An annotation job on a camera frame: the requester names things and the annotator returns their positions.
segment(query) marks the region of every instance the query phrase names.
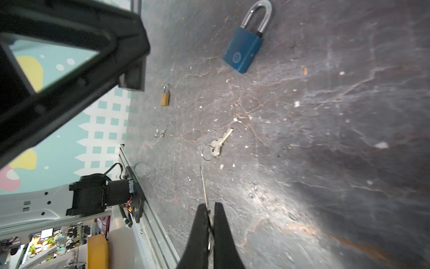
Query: key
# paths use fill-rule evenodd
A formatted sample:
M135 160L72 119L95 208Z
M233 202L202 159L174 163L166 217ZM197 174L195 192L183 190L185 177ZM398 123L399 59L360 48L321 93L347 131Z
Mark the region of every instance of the key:
M231 135L233 132L233 129L228 129L227 132L224 133L224 135L218 139L211 142L210 146L212 147L212 156L217 157L221 153L221 146L224 144L224 142L227 140L227 138Z
M166 131L167 131L167 127L166 127L166 129L164 129L163 131L161 131L161 132L159 132L159 133L156 133L156 134L154 135L154 137L155 137L155 138L158 138L158 137L164 137L164 135L165 135Z

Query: padlock body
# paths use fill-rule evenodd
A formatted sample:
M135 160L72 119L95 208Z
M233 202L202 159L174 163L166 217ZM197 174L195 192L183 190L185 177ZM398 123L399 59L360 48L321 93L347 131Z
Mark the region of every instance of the padlock body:
M234 33L222 59L239 73L245 73L263 40L258 35L239 27Z
M161 105L169 105L169 98L170 98L170 94L168 93L163 93L163 95L161 96Z

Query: padlock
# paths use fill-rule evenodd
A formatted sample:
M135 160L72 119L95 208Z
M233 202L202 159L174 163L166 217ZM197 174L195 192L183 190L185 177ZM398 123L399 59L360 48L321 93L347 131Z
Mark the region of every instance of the padlock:
M251 16L260 7L264 7L266 9L266 14L257 29L257 33L254 34L245 28L248 25ZM234 33L233 40L228 46L222 59L231 65L231 67L239 71L239 73L243 74L246 72L255 54L260 49L261 43L263 42L261 37L263 36L264 29L269 23L271 15L272 4L268 0L260 0L249 9L242 25Z
M169 98L170 98L170 86L164 85L163 87L164 92L163 95L161 96L161 105L169 105Z

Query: black cable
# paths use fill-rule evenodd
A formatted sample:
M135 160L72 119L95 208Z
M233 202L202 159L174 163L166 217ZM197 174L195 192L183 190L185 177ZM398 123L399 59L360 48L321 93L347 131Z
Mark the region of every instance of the black cable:
M120 208L121 216L123 217L124 222L126 223L126 225L128 227L131 227L133 225L133 222L128 219L128 217L126 216L126 213L124 212L124 209L121 207L121 205L118 205L118 207Z
M0 246L10 246L10 245L12 245L12 243L13 242L15 242L15 240L18 238L18 236L16 236L11 242L6 242L6 243L3 243L3 242L0 242Z
M131 227L133 225L133 219L132 219L132 216L130 216L130 212L129 211L127 211L127 214L128 214L128 219L129 219L129 221L131 223L131 225L130 225L130 227Z
M110 168L109 168L109 170L108 171L106 171L103 175L106 175L107 173L109 173L114 167L115 167L115 165L117 165L117 164L119 164L120 165L120 167L121 167L121 173L120 173L120 179L121 179L121 174L123 173L123 165L122 164L120 164L120 163L114 163Z

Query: yellow object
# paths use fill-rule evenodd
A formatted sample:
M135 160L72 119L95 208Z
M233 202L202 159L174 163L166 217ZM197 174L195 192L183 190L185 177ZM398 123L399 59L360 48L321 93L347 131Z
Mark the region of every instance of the yellow object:
M169 97L170 94L163 93L163 95L161 96L161 105L169 105Z
M28 149L9 163L10 168L24 168L33 170L36 168L37 155L32 149Z
M37 93L40 92L42 90L43 81L43 68L40 63L30 56L18 56L16 60L34 91Z
M88 269L108 269L108 243L103 234L88 237L86 265Z

